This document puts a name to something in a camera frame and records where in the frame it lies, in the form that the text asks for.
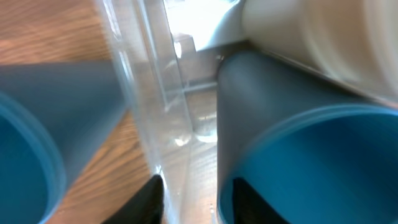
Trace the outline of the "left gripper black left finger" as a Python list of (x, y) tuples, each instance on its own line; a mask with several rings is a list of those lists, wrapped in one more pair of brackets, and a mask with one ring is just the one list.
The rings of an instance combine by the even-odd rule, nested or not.
[(161, 224), (163, 212), (164, 183), (156, 174), (103, 224)]

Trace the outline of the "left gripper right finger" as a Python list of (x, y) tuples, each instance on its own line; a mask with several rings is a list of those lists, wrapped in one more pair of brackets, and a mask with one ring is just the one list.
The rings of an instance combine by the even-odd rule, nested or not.
[(233, 180), (235, 224), (288, 224), (244, 179)]

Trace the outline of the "tall blue cup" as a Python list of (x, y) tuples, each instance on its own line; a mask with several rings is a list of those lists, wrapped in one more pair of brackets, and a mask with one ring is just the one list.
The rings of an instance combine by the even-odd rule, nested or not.
[(1, 222), (46, 222), (125, 110), (108, 60), (3, 65)]
[(288, 223), (397, 222), (397, 110), (258, 52), (217, 89), (219, 218), (244, 179)]

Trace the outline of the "clear plastic storage container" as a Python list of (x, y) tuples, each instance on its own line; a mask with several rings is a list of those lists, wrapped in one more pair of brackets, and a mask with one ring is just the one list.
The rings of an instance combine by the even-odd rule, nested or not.
[(173, 36), (165, 0), (97, 0), (148, 169), (164, 181), (167, 223), (219, 223), (217, 73), (244, 40), (197, 51)]

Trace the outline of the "tall beige cup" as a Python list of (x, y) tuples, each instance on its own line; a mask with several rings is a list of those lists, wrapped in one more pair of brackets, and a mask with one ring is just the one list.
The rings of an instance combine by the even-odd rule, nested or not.
[(397, 101), (397, 0), (250, 0), (242, 27), (264, 51)]

